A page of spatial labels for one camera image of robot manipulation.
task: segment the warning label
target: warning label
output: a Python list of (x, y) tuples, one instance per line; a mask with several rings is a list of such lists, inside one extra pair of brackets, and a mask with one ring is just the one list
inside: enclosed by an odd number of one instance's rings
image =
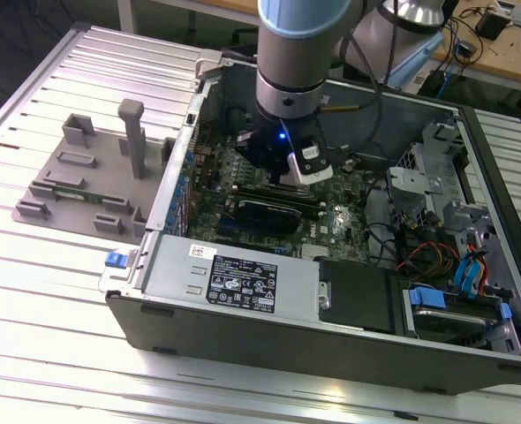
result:
[(206, 299), (216, 305), (273, 314), (277, 269), (270, 263), (216, 255)]

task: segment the motherboard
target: motherboard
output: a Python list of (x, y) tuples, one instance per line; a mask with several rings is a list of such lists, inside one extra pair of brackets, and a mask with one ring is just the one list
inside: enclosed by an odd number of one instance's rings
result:
[(209, 132), (194, 148), (193, 190), (186, 236), (313, 260), (367, 261), (358, 200), (364, 174), (341, 169), (332, 179), (296, 185), (290, 176), (269, 183), (234, 148)]

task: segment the aluminum extrusion table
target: aluminum extrusion table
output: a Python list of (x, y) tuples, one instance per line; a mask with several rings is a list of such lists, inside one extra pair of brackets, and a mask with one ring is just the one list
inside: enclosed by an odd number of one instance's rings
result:
[[(135, 246), (12, 221), (71, 112), (120, 134), (117, 106), (129, 96), (145, 103), (150, 140), (176, 136), (199, 54), (71, 31), (0, 109), (0, 423), (407, 422), (394, 411), (425, 423), (521, 422), (516, 386), (445, 397), (138, 351), (98, 290), (106, 253)], [(478, 115), (521, 217), (521, 167), (509, 167), (521, 163), (521, 122)]]

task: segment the white label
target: white label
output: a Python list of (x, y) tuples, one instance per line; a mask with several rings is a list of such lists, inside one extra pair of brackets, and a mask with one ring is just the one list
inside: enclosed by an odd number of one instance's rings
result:
[(189, 256), (194, 258), (208, 259), (212, 261), (217, 254), (217, 249), (208, 246), (191, 245)]
[(272, 299), (259, 298), (259, 305), (269, 305), (272, 307), (274, 304), (275, 302)]

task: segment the green circuit board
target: green circuit board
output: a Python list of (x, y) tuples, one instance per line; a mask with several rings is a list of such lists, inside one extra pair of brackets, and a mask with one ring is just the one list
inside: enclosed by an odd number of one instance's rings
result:
[[(310, 186), (294, 185), (287, 176), (279, 185), (271, 185), (267, 172), (254, 168), (232, 147), (231, 139), (214, 136), (194, 153), (187, 237), (305, 259), (321, 252), (333, 259), (368, 260), (357, 206), (364, 189), (362, 171), (340, 170)], [(292, 234), (276, 234), (236, 226), (235, 215), (243, 200), (301, 210), (298, 228)]]

